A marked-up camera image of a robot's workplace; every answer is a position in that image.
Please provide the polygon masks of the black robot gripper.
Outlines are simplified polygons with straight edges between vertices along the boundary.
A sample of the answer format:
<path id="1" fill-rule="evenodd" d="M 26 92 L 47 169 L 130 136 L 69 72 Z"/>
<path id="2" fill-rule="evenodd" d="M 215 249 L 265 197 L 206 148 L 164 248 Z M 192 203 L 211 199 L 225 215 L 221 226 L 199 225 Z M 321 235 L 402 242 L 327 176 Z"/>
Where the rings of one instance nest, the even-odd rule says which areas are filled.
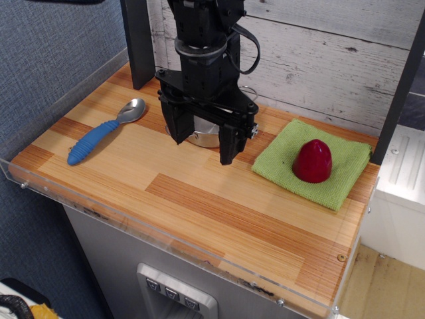
<path id="1" fill-rule="evenodd" d="M 155 77 L 160 81 L 160 86 L 168 84 L 190 97 L 213 100 L 226 89 L 238 86 L 243 73 L 240 69 L 240 51 L 225 49 L 207 56 L 181 54 L 180 71 L 161 68 L 155 73 Z M 195 131 L 193 114 L 181 104 L 162 100 L 161 109 L 170 136 L 177 144 L 184 142 Z M 218 139 L 220 163 L 230 165 L 244 150 L 245 131 L 225 124 L 219 129 Z"/>

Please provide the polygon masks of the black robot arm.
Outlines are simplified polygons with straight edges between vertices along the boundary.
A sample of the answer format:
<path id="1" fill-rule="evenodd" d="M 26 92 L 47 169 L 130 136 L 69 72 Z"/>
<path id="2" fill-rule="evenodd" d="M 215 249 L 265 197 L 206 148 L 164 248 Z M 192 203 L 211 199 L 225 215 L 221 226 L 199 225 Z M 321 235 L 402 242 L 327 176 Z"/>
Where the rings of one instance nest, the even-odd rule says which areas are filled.
<path id="1" fill-rule="evenodd" d="M 246 15 L 243 1 L 170 1 L 181 70 L 159 69 L 159 100 L 170 136 L 180 144 L 195 131 L 195 118 L 219 127 L 220 162 L 230 165 L 258 131 L 258 106 L 238 86 L 240 38 L 257 38 L 238 21 Z"/>

